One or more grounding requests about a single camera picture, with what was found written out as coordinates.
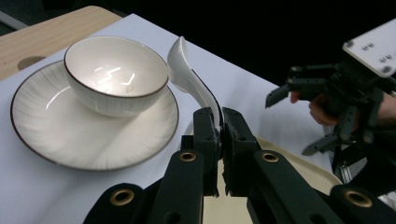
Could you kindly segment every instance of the bowl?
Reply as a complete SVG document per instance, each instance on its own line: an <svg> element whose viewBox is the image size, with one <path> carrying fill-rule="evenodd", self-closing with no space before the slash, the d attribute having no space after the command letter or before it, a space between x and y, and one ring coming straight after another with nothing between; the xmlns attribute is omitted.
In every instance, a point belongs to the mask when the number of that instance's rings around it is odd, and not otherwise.
<svg viewBox="0 0 396 224"><path fill-rule="evenodd" d="M153 49L132 39L92 36L64 55L67 80L88 108L110 117L136 116L166 91L168 68Z"/></svg>

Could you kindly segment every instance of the white spoon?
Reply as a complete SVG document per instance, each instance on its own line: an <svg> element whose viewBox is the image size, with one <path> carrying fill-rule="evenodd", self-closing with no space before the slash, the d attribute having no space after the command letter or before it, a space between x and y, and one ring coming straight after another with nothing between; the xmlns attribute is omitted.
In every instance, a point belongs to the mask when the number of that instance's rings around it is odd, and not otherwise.
<svg viewBox="0 0 396 224"><path fill-rule="evenodd" d="M169 79L181 91L189 93L201 107L210 107L215 128L220 132L222 115L213 93L191 69L187 61L186 40L181 36L168 52Z"/></svg>

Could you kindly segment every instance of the wooden surface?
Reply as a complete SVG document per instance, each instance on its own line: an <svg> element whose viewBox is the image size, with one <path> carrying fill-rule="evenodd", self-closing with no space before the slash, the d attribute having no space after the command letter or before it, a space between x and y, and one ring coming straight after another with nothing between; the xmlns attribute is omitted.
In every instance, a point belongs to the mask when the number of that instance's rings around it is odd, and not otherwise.
<svg viewBox="0 0 396 224"><path fill-rule="evenodd" d="M0 36L0 80L120 19L101 7L84 7Z"/></svg>

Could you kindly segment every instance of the white tabletop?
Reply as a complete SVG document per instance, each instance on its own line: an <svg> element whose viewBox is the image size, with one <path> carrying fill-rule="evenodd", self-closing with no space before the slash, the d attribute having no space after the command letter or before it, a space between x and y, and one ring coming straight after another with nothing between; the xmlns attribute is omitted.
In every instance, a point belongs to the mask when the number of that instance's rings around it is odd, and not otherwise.
<svg viewBox="0 0 396 224"><path fill-rule="evenodd" d="M130 15L94 35L116 35L148 45L166 59L178 39L136 15ZM307 102L289 99L265 109L267 94L276 85L228 63L188 42L189 63L214 93L219 104L241 112L253 134L303 157L303 149L323 137L323 129L309 115ZM174 137L157 155L134 167L110 171L79 171L56 165L37 156L16 135L10 120L12 96L19 85L39 68L59 61L65 49L0 82L0 223L82 223L99 196L119 183L142 188L163 176L171 155L179 150L181 135L191 133L194 99L169 83L177 99L179 123ZM251 60L262 61L264 58ZM329 155L303 157L331 171Z"/></svg>

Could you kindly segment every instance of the dark floor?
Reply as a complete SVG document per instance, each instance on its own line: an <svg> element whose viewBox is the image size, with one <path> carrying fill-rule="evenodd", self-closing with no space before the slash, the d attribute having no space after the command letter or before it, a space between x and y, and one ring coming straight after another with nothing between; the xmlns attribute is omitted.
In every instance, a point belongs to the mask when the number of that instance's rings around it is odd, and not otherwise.
<svg viewBox="0 0 396 224"><path fill-rule="evenodd" d="M72 2L0 0L0 11L32 25L67 13ZM394 18L393 0L79 2L106 2L121 16L135 13L277 85L293 65L338 63L344 42ZM69 8L56 8L62 4ZM0 35L12 31L0 24Z"/></svg>

